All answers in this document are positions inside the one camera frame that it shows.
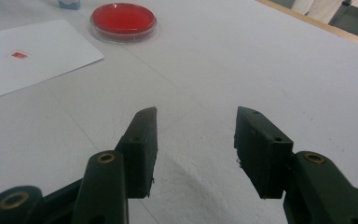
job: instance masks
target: blue object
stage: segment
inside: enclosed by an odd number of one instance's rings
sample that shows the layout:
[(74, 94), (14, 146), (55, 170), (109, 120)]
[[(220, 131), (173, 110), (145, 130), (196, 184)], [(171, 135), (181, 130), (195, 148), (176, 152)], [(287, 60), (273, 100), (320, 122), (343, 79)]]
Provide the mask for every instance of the blue object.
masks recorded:
[(80, 1), (75, 1), (71, 4), (65, 4), (63, 1), (58, 1), (58, 4), (60, 4), (60, 7), (66, 8), (66, 9), (72, 9), (72, 10), (78, 10), (80, 9)]

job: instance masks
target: white paper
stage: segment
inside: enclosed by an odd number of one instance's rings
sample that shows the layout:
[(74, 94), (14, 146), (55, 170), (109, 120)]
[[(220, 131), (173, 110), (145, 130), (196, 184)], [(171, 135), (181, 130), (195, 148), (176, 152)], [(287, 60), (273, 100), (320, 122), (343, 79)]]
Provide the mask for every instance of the white paper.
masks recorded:
[(67, 21), (0, 31), (0, 96), (103, 58)]

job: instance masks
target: white table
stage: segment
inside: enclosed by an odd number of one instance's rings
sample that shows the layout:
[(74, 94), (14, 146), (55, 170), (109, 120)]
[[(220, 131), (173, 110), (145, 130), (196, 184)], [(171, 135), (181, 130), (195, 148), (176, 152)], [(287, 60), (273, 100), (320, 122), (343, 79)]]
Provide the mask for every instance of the white table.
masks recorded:
[(89, 17), (55, 0), (0, 0), (0, 30), (65, 19), (104, 60), (0, 97), (0, 192), (44, 195), (113, 149), (134, 114), (158, 108), (151, 197), (131, 223), (286, 223), (282, 200), (260, 200), (236, 163), (237, 106), (259, 110), (294, 142), (333, 160), (358, 188), (358, 44), (256, 1), (134, 0), (152, 10), (145, 42), (93, 38)]

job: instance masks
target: red petri dish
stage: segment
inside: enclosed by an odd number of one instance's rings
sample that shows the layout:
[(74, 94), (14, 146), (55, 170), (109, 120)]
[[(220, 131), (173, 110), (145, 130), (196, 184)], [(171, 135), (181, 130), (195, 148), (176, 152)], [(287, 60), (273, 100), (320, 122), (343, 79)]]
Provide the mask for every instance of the red petri dish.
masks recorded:
[(114, 3), (95, 9), (91, 23), (98, 35), (113, 40), (137, 40), (153, 33), (157, 20), (145, 7)]

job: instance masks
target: white tabletop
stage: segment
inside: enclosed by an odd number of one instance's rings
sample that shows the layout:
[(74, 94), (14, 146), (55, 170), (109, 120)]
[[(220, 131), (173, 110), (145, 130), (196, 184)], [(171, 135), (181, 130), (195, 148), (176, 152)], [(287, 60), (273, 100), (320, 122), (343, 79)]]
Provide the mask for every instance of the white tabletop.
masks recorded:
[(65, 19), (105, 57), (0, 97), (0, 192), (72, 183), (137, 111), (156, 106), (156, 183), (150, 198), (130, 200), (131, 223), (286, 223), (282, 200), (260, 200), (236, 163), (239, 105), (358, 188), (358, 44), (252, 0), (131, 2), (154, 12), (157, 32), (119, 45), (89, 32), (93, 9), (109, 1), (73, 11), (0, 0), (0, 30)]

